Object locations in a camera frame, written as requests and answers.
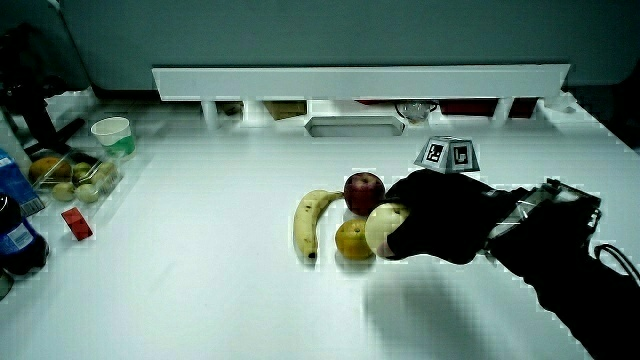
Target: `black cable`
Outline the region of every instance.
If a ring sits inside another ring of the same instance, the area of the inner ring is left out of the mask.
[[[618,261],[618,263],[624,268],[628,275],[635,275],[636,285],[640,287],[640,273],[635,268],[635,266],[633,266],[633,263],[620,250],[618,250],[618,248],[610,244],[598,245],[595,247],[595,249],[593,249],[596,259],[600,260],[600,253],[602,252],[602,250],[608,252],[611,256],[613,256],[613,258]]]
[[[406,118],[404,117],[404,115],[402,115],[402,114],[400,113],[400,110],[398,110],[398,103],[393,103],[393,106],[395,106],[395,108],[396,108],[396,113],[398,113],[398,116],[400,116],[400,117],[401,117],[401,118],[403,118],[403,119],[406,119]]]
[[[78,45],[76,44],[76,40],[71,35],[71,30],[69,30],[69,25],[67,24],[67,19],[64,17],[64,14],[62,13],[62,10],[60,9],[60,6],[61,6],[60,2],[56,1],[56,0],[52,0],[52,1],[49,1],[49,4],[51,5],[51,7],[56,11],[58,16],[60,17],[60,20],[62,21],[62,27],[64,28],[65,33],[67,34],[67,36],[69,37],[69,40],[71,41],[71,46],[73,47],[73,50],[75,50],[76,56],[78,57],[78,62],[80,63],[80,66],[82,67],[82,71],[84,71],[84,74],[87,77],[87,80],[89,80],[89,83],[92,84],[91,83],[91,78],[89,77],[89,71],[87,70],[87,65],[85,64],[84,60],[82,59],[82,55],[80,54],[80,50],[78,49]]]

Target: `plastic container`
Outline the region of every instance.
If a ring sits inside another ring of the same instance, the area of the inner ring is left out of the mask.
[[[409,120],[411,124],[419,124],[429,119],[429,115],[438,105],[428,100],[408,100],[395,104],[398,115]]]
[[[64,156],[42,154],[40,157],[57,160],[33,183],[34,190],[47,206],[57,203],[81,210],[95,210],[123,176],[120,159],[106,157],[103,150],[76,149]]]
[[[49,244],[36,232],[20,205],[6,194],[0,194],[0,266],[15,275],[25,275],[32,268],[47,263]]]

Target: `apple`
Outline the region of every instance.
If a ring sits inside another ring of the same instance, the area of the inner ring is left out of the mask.
[[[382,257],[390,255],[386,251],[380,253],[380,245],[409,217],[409,213],[406,206],[397,203],[386,203],[373,209],[365,223],[365,239],[371,251]]]
[[[349,210],[360,216],[368,216],[384,199],[382,180],[370,172],[355,173],[344,184],[344,200]]]

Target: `gray wall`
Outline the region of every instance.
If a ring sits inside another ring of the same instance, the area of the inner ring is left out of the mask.
[[[638,0],[63,0],[61,9],[89,77],[107,90],[154,89],[151,68],[162,65],[568,62],[569,85],[608,85],[640,54]]]
[[[1,0],[0,34],[21,23],[37,29],[29,37],[36,58],[42,59],[42,76],[63,78],[69,90],[84,90],[89,86],[82,63],[56,9],[46,0]]]

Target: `red object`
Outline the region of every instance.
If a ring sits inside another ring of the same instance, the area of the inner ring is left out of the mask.
[[[344,184],[344,200],[354,214],[368,216],[384,199],[384,184],[370,172],[351,175]]]
[[[439,103],[443,115],[493,116],[498,99],[443,99]]]
[[[375,104],[382,104],[387,102],[387,100],[356,100],[356,101],[363,105],[375,105]]]
[[[91,231],[89,224],[87,224],[87,221],[82,217],[78,208],[74,207],[69,209],[61,215],[78,241],[84,240],[93,235],[93,231]]]
[[[538,98],[515,98],[509,111],[510,118],[528,119],[533,115]]]

